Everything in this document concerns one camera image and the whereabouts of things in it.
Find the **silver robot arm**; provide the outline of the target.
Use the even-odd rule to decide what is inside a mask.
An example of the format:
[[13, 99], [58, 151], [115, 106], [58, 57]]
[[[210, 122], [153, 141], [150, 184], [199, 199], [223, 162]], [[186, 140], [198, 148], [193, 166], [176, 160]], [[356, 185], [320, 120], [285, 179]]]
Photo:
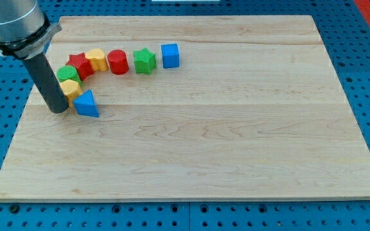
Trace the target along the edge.
[[0, 0], [0, 56], [29, 60], [61, 30], [37, 0]]

